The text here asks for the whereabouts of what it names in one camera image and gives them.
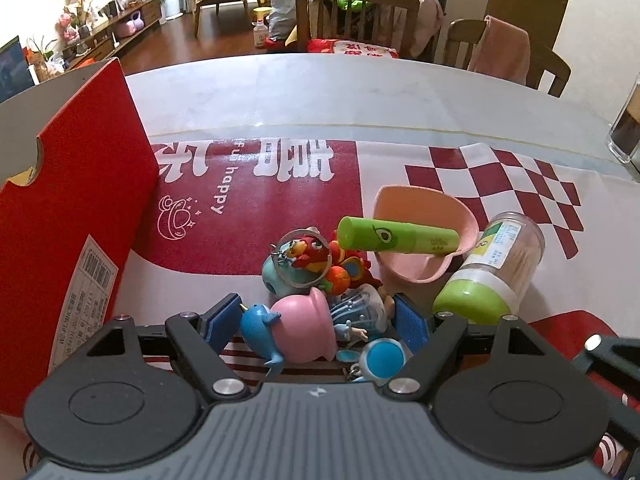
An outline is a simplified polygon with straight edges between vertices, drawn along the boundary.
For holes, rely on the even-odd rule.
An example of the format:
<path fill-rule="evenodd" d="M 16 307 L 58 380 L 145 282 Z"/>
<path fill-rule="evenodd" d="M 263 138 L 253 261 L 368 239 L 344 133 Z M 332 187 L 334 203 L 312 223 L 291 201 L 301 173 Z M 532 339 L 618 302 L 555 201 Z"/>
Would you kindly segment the pink pot toy figure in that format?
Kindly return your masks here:
<path fill-rule="evenodd" d="M 306 295 L 278 300 L 266 326 L 274 346 L 288 363 L 335 358 L 340 342 L 369 342 L 382 336 L 395 316 L 395 300 L 384 287 L 364 284 L 330 304 L 312 288 Z"/>

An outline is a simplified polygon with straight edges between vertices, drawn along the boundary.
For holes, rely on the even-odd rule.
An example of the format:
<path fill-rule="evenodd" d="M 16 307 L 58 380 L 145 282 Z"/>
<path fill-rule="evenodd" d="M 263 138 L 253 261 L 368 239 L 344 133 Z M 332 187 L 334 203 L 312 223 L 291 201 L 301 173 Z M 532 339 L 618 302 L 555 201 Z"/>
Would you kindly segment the green tube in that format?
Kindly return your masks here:
<path fill-rule="evenodd" d="M 341 218 L 336 237 L 341 248 L 357 252 L 448 255 L 460 243 L 452 229 L 358 217 Z"/>

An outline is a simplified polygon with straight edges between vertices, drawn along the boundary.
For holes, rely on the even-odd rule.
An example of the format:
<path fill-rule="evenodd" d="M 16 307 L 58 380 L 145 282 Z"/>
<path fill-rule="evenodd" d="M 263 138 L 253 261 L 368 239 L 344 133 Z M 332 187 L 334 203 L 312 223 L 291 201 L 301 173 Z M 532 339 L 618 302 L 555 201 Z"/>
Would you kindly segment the red parrot keychain toy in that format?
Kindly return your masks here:
<path fill-rule="evenodd" d="M 288 243 L 288 248 L 284 254 L 292 260 L 292 266 L 305 270 L 306 292 L 315 287 L 336 297 L 364 284 L 374 288 L 382 285 L 371 273 L 367 254 L 341 248 L 336 233 L 333 233 L 332 240 L 327 240 L 317 228 L 310 226 L 286 233 L 271 248 L 285 243 Z"/>

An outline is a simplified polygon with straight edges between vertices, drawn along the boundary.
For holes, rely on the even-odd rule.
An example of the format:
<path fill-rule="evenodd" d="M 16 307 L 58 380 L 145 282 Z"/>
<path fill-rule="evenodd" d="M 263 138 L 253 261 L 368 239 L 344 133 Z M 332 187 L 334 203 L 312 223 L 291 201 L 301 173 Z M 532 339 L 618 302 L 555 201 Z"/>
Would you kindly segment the blue whale toy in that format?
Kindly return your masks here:
<path fill-rule="evenodd" d="M 254 304 L 244 310 L 240 332 L 250 350 L 265 360 L 267 376 L 274 377 L 283 370 L 284 357 L 278 349 L 272 334 L 272 326 L 281 321 L 281 313 L 264 304 Z"/>

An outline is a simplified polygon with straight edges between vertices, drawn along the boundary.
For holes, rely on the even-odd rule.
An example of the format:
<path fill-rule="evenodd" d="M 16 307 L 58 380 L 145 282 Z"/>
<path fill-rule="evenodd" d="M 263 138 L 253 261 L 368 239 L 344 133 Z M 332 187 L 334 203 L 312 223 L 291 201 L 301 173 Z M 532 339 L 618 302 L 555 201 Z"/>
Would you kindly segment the teal egg-shaped case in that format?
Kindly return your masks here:
<path fill-rule="evenodd" d="M 292 260 L 284 253 L 288 243 L 271 248 L 270 254 L 262 264 L 262 282 L 272 296 L 283 298 L 306 292 L 306 273 L 304 269 L 294 268 Z"/>

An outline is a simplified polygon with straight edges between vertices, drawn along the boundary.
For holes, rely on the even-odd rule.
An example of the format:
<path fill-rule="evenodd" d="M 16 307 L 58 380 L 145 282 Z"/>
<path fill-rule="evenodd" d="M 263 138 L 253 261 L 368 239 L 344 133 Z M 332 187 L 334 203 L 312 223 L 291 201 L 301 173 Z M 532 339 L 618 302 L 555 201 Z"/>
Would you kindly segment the toothpick jar green lid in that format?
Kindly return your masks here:
<path fill-rule="evenodd" d="M 435 298 L 433 311 L 482 325 L 517 315 L 544 248 L 544 234 L 532 219 L 515 211 L 497 214 Z"/>

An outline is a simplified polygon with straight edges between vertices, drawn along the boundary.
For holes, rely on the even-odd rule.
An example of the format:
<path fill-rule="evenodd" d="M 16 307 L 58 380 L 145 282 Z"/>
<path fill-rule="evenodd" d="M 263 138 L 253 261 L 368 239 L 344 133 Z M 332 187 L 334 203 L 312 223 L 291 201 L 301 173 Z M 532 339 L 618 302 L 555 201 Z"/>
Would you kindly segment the red white printed mat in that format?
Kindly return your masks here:
<path fill-rule="evenodd" d="M 497 214 L 534 220 L 546 251 L 518 310 L 565 351 L 596 330 L 639 331 L 639 187 L 477 143 L 156 142 L 160 173 L 114 303 L 160 322 L 227 292 L 270 297 L 258 273 L 292 229 L 345 216 L 440 226 L 469 252 Z"/>

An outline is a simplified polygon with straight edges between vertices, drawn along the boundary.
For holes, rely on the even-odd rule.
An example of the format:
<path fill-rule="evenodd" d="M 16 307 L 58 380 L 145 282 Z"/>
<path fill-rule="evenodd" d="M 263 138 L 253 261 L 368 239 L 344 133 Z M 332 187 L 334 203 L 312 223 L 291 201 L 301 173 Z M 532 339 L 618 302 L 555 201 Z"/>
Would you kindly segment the pink heart-shaped bowl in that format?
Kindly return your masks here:
<path fill-rule="evenodd" d="M 424 285 L 441 278 L 476 243 L 480 230 L 465 204 L 443 192 L 412 185 L 385 185 L 378 191 L 372 216 L 389 228 L 397 245 L 375 257 L 383 278 Z"/>

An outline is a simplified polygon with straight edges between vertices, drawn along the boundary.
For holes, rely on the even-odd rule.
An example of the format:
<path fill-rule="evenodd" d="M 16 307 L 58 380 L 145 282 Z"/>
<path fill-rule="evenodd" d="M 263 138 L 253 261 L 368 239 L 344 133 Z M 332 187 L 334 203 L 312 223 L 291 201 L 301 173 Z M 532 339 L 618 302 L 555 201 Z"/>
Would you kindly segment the red cardboard box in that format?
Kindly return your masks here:
<path fill-rule="evenodd" d="M 55 77 L 1 107 L 1 411 L 112 314 L 158 166 L 122 66 Z"/>

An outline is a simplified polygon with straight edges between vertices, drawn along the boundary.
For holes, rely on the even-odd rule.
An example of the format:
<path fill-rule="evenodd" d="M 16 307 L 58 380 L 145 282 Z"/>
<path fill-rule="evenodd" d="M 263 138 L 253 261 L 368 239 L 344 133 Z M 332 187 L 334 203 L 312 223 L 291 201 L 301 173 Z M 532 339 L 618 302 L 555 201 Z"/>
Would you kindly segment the glass jar dark contents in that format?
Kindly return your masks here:
<path fill-rule="evenodd" d="M 612 123 L 606 143 L 622 164 L 629 164 L 639 148 L 640 82 L 636 78 L 626 102 Z"/>

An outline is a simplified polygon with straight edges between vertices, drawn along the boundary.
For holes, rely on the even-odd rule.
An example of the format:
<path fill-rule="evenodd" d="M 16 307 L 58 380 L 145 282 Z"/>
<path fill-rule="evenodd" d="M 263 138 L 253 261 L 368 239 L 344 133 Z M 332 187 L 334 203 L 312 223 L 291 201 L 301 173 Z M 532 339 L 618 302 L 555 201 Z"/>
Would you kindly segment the chair with pink towel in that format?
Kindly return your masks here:
<path fill-rule="evenodd" d="M 487 15 L 450 24 L 442 64 L 538 89 L 544 73 L 553 76 L 548 95 L 559 98 L 570 66 L 525 29 Z"/>

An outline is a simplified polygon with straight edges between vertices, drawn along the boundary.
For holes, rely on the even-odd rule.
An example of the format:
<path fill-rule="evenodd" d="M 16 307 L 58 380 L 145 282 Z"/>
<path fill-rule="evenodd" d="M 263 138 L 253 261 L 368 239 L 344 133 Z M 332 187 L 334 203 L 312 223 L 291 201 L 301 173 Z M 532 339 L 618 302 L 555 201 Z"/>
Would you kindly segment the wooden tv cabinet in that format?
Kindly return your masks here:
<path fill-rule="evenodd" d="M 96 26 L 86 38 L 65 47 L 62 51 L 64 68 L 73 70 L 82 64 L 119 56 L 120 51 L 126 50 L 148 30 L 160 26 L 161 17 L 160 0 L 135 3 Z"/>

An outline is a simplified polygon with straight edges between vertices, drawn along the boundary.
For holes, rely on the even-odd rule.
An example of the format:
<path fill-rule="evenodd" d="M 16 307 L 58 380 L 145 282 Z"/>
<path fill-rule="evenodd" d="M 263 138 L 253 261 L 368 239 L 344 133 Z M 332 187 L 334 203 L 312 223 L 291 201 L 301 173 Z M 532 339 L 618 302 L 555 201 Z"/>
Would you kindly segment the red seat cushion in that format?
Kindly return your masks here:
<path fill-rule="evenodd" d="M 367 56 L 368 58 L 399 58 L 398 52 L 393 48 L 343 39 L 311 39 L 307 42 L 307 52 Z"/>

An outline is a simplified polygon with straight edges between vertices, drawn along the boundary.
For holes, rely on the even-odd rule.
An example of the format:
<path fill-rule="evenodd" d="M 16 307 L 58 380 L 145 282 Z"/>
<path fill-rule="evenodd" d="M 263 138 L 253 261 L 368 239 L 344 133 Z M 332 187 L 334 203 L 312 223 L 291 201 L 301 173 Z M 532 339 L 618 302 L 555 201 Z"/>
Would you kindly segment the wooden dining chair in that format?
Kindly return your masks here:
<path fill-rule="evenodd" d="M 410 56 L 419 0 L 295 0 L 296 47 L 315 39 L 354 40 Z"/>

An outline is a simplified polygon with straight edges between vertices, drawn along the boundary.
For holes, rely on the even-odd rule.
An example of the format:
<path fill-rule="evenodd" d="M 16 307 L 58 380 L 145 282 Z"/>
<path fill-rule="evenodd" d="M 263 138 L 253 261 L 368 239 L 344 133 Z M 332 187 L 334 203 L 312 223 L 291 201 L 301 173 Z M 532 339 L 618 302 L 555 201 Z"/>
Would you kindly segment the blue round keychain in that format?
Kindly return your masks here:
<path fill-rule="evenodd" d="M 378 386 L 387 384 L 408 361 L 404 346 L 393 338 L 375 339 L 360 350 L 338 350 L 336 360 L 346 366 L 348 382 Z"/>

